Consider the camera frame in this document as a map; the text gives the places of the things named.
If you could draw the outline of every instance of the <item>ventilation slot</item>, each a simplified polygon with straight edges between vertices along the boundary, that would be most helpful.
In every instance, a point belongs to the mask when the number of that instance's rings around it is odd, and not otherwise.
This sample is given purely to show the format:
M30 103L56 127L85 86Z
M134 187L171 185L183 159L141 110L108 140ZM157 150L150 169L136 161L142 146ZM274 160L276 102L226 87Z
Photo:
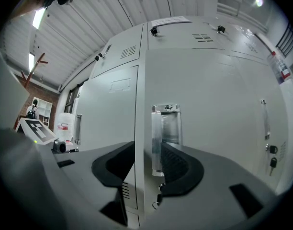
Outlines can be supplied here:
M129 187L128 187L128 183L126 183L126 182L122 183L122 195L123 195L123 198L130 199Z
M245 43L245 44L248 46L248 48L249 48L252 52L257 53L256 49L255 49L251 44L248 44L248 43Z
M213 43L214 41L207 34L192 34L192 36L201 43Z
M128 55L133 55L136 52L136 46L130 47L128 51Z
M121 59L127 57L128 48L122 51Z
M136 53L136 45L123 50L120 59L131 56L134 53Z

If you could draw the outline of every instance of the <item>ceiling light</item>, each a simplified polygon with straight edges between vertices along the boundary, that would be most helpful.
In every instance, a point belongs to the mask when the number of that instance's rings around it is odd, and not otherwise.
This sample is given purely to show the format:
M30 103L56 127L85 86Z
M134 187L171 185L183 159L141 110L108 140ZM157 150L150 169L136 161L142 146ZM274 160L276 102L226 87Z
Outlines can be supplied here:
M255 2L258 7L263 5L263 0L255 0Z
M40 25L40 22L42 20L42 17L44 15L44 13L45 13L45 8L36 11L36 14L35 14L35 17L34 17L34 20L33 20L33 26L36 29L39 28L39 25Z
M30 53L29 55L29 68L30 68L30 72L32 71L33 67L34 67L34 58L35 56Z

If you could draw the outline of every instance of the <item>brick wall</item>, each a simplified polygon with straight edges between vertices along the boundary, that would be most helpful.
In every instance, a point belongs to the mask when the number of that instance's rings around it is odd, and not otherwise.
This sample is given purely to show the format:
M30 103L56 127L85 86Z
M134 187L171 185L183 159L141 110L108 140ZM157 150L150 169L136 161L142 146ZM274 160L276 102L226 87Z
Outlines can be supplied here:
M16 77L18 78L18 80L20 81L20 83L22 85L24 85L24 81L23 78L19 77L16 75ZM50 116L50 123L49 123L49 129L53 131L54 129L54 120L55 120L55 113L56 113L56 106L57 106L57 102L59 99L59 95L51 92L45 88L42 88L32 82L29 82L27 89L29 92L29 97L27 99L27 101L25 102L20 115L22 116L26 116L26 109L33 104L33 99L34 97L37 97L41 100L47 101L52 103L52 109L51 109L51 116Z

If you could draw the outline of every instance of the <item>white container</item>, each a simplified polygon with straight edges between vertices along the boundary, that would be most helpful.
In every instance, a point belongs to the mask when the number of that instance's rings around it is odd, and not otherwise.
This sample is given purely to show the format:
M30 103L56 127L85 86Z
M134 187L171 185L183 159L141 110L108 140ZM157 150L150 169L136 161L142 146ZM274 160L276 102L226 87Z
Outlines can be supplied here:
M57 119L56 135L59 140L71 141L73 136L74 115L71 113L60 113Z

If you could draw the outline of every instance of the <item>shelf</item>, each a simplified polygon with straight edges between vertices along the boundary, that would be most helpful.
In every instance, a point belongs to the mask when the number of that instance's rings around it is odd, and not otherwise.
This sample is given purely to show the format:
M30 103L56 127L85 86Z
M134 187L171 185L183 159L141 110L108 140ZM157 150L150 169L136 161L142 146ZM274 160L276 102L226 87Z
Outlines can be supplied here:
M41 100L37 97L34 97L34 100L38 101L37 108L39 110L39 115L42 116L42 118L39 117L39 119L43 121L43 123L46 123L46 125L48 125L50 121L52 103Z
M47 110L51 110L51 109L52 109L52 103L47 102L45 108L46 108Z
M45 115L44 116L49 117L50 114L51 114L51 111L50 110L45 110Z

